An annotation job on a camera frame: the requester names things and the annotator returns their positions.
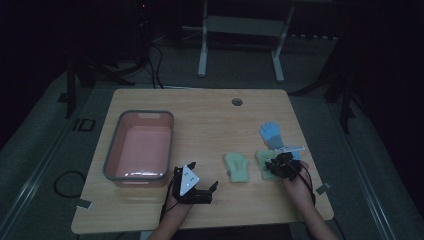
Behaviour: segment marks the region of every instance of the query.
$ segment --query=gray floor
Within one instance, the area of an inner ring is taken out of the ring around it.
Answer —
[[[163,53],[160,78],[167,87],[283,89],[288,92],[316,80],[336,43],[335,40],[288,38],[281,57],[286,81],[277,83],[269,51],[211,42],[207,73],[199,78],[198,38],[189,38],[182,46],[166,37],[155,42]],[[159,52],[152,49],[151,58],[156,65]],[[149,71],[147,68],[126,78],[136,82],[135,87],[150,88]],[[32,201],[22,218],[17,217],[19,221],[11,231],[11,239],[77,238],[70,229],[75,212],[70,206],[72,199],[55,194],[53,184],[66,171],[88,172],[108,104],[113,91],[119,87],[99,82],[94,89],[79,88],[76,112],[66,120],[63,118],[66,106],[56,101],[66,88],[63,75],[47,89],[22,127],[1,150],[0,201],[2,217],[7,219],[12,219],[6,212],[12,208],[31,173],[40,162],[49,161]],[[409,199],[369,119],[352,104],[356,118],[349,120],[351,133],[345,135],[338,124],[340,105],[327,104],[323,99],[326,87],[290,99],[321,178],[332,185],[328,195],[335,218],[347,239],[423,239],[423,219]],[[96,120],[94,130],[72,131],[77,118]],[[55,142],[60,142],[59,146],[49,148]],[[67,193],[78,193],[83,186],[78,177],[65,179],[61,184]],[[335,221],[328,223],[341,237]],[[308,239],[303,224],[292,224],[291,230],[294,239]],[[104,233],[79,237],[139,239],[140,234]]]

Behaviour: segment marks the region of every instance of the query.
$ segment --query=table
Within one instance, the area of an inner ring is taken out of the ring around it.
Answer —
[[[241,106],[232,104],[234,98]],[[264,122],[281,126],[286,144],[303,145],[301,158],[310,166],[315,187],[322,185],[290,100],[283,90],[119,89],[114,93],[81,199],[89,209],[76,210],[77,234],[152,230],[159,222],[166,186],[123,188],[106,179],[102,168],[119,115],[125,110],[168,110],[174,114],[170,175],[174,167],[196,162],[198,189],[219,181],[210,205],[195,205],[182,229],[289,223],[302,221],[281,182],[261,177],[255,152],[265,150],[258,129]],[[240,152],[249,159],[249,182],[231,183],[224,154]],[[334,213],[327,195],[317,195],[324,219]]]

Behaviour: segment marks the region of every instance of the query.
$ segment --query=table leg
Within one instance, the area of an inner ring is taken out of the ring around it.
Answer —
[[[274,71],[275,71],[275,77],[277,79],[277,82],[284,81],[283,70],[281,68],[281,62],[280,62],[280,54],[284,45],[284,40],[286,40],[286,37],[287,37],[287,31],[289,29],[289,25],[293,17],[293,13],[294,13],[294,7],[291,7],[289,10],[289,13],[287,14],[285,24],[283,25],[283,28],[281,30],[280,41],[278,43],[278,46],[275,50],[271,52],[271,57],[272,57],[272,62],[274,64]]]
[[[202,27],[202,49],[200,51],[199,70],[197,75],[204,77],[206,75],[206,63],[208,60],[208,1],[203,1],[203,27]]]

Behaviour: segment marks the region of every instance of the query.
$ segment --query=light blue glove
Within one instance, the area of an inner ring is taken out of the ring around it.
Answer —
[[[280,127],[274,122],[264,123],[259,129],[259,134],[261,134],[269,149],[275,150],[284,147],[283,139],[280,135]]]

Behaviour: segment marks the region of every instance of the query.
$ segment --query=hand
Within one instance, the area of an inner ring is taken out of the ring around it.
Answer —
[[[165,213],[159,226],[149,236],[149,240],[169,240],[184,223],[192,204],[180,204],[177,199],[168,195]]]
[[[306,180],[306,182],[311,185],[311,180],[308,176],[306,169],[309,168],[309,165],[300,160],[300,164],[304,166],[300,171],[300,175]],[[296,206],[296,208],[302,212],[303,210],[308,210],[311,207],[315,207],[312,201],[311,193],[309,188],[305,185],[302,179],[297,176],[293,181],[289,181],[287,178],[283,179],[284,186],[286,188],[287,194],[290,199]]]
[[[172,196],[172,193],[170,193],[168,196],[167,204],[166,204],[167,212],[165,213],[164,218],[167,216],[170,216],[172,218],[177,218],[177,219],[182,218],[182,220],[184,221],[185,217],[188,215],[192,207],[193,207],[193,204],[178,203],[177,199],[175,199]]]
[[[309,168],[309,165],[303,161],[300,163],[306,168]],[[306,180],[310,186],[310,178],[306,169],[302,168],[300,174]],[[324,219],[321,217],[318,210],[315,208],[315,205],[312,201],[311,192],[309,188],[305,185],[302,179],[298,176],[293,181],[288,179],[283,179],[284,186],[286,187],[287,194],[290,199],[302,215],[306,227],[309,232],[312,234],[314,239],[325,239],[325,240],[336,240],[337,237],[331,228],[325,223]]]

